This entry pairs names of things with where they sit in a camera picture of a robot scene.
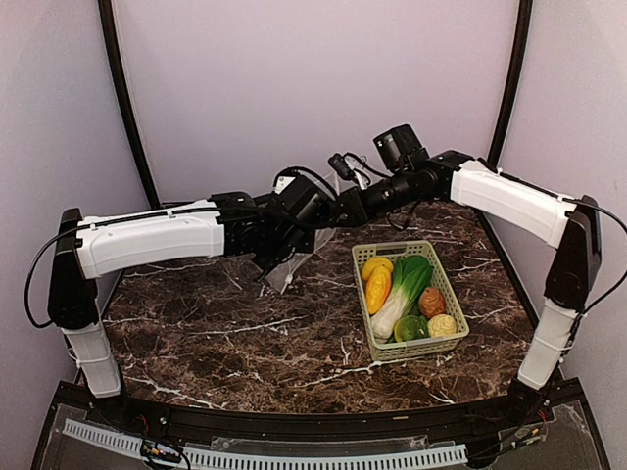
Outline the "green plastic basket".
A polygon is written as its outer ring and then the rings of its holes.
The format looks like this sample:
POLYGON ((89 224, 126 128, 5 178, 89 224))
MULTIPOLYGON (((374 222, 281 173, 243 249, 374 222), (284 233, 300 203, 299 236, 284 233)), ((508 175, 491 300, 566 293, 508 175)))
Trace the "green plastic basket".
MULTIPOLYGON (((444 353, 454 349, 458 342, 468 335, 469 327, 466 322, 466 318, 464 317, 446 272, 439 261, 433 246, 429 242, 411 241, 356 245, 352 248, 352 255, 364 328, 366 331, 370 355, 373 360, 406 360, 426 354, 444 353), (401 343, 397 343, 395 341, 394 333, 387 341, 377 339, 373 336, 370 323, 372 315, 370 315, 367 311, 365 299, 367 281, 362 280, 362 267, 371 258, 383 257, 394 263, 395 269, 395 264, 398 259, 404 259, 411 256, 423 256, 427 258, 433 266, 431 282, 428 287, 434 287, 443 294, 446 303, 445 314, 452 316, 457 324, 457 332, 454 335, 437 338, 428 337, 422 340, 413 340, 401 343)), ((418 308, 419 297, 406 315, 422 315, 418 308)))

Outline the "bok choy toy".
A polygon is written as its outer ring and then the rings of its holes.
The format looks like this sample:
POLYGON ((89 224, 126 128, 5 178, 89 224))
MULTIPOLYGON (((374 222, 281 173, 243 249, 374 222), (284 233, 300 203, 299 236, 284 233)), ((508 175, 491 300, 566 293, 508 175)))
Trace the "bok choy toy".
POLYGON ((371 316, 371 331, 375 338, 387 341, 393 335, 397 321, 411 310, 430 285, 432 273, 433 266, 423 256, 397 260, 390 294, 382 308, 371 316))

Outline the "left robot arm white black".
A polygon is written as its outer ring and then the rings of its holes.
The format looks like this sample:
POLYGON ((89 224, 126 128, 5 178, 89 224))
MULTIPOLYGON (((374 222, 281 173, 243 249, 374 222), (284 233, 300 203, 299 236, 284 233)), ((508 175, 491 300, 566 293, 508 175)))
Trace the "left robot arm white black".
POLYGON ((335 220, 335 204, 316 191, 293 198, 222 193, 109 217, 66 211, 54 242, 48 315, 70 343, 101 412, 118 427, 138 418, 137 403, 121 391, 121 374, 96 303, 97 278, 167 260, 240 255, 253 255, 268 275, 292 255, 312 252, 316 232, 335 220))

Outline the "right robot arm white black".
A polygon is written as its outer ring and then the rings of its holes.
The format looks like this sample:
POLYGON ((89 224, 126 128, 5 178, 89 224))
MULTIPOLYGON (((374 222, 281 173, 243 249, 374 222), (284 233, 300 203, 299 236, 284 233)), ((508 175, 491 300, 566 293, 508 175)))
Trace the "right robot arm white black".
POLYGON ((548 383, 584 314, 602 261, 598 206, 590 197, 575 200, 457 151, 411 160, 408 169, 366 189, 345 190, 339 205, 343 223, 357 227, 406 204, 432 200, 485 212, 555 249, 540 321, 517 372, 518 382, 526 387, 517 388, 500 404, 505 422, 519 425, 538 407, 531 389, 548 383))

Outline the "clear polka dot zip bag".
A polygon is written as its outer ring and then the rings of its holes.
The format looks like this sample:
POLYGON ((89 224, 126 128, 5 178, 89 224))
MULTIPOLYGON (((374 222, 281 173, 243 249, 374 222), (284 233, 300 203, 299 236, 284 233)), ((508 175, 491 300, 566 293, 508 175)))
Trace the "clear polka dot zip bag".
MULTIPOLYGON (((294 179, 295 176, 276 176, 272 192, 280 194, 294 179)), ((323 176, 323 179, 339 194, 339 178, 334 172, 327 173, 323 176)), ((323 228, 310 233, 310 235, 313 234, 313 238, 310 237, 305 240, 306 242, 311 242, 308 245, 305 245, 307 251, 304 253, 294 252, 288 260, 279 264, 265 278, 267 284, 277 293, 283 294, 287 287, 292 283, 296 271, 314 254, 319 252, 334 237, 335 232, 335 228, 323 228)))

